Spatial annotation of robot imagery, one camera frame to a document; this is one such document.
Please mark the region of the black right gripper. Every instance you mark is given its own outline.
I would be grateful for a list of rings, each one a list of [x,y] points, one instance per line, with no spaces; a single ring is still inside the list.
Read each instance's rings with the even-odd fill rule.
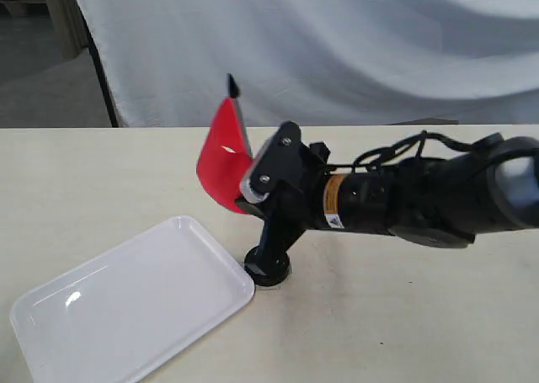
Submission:
[[[256,250],[260,268],[277,262],[305,230],[336,231],[323,212],[323,191],[329,174],[330,150],[322,142],[306,145],[300,126],[281,124],[264,143],[240,182],[242,197],[235,199],[242,213],[264,218]]]

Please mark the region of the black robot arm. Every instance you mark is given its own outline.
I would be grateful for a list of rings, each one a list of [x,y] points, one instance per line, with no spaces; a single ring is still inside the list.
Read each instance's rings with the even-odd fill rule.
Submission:
[[[492,134],[462,143],[423,131],[332,164],[323,143],[305,145],[285,122],[245,174],[238,206],[264,222],[244,260],[254,274],[286,269],[308,230],[395,236],[465,248],[479,234],[538,225],[538,142]]]

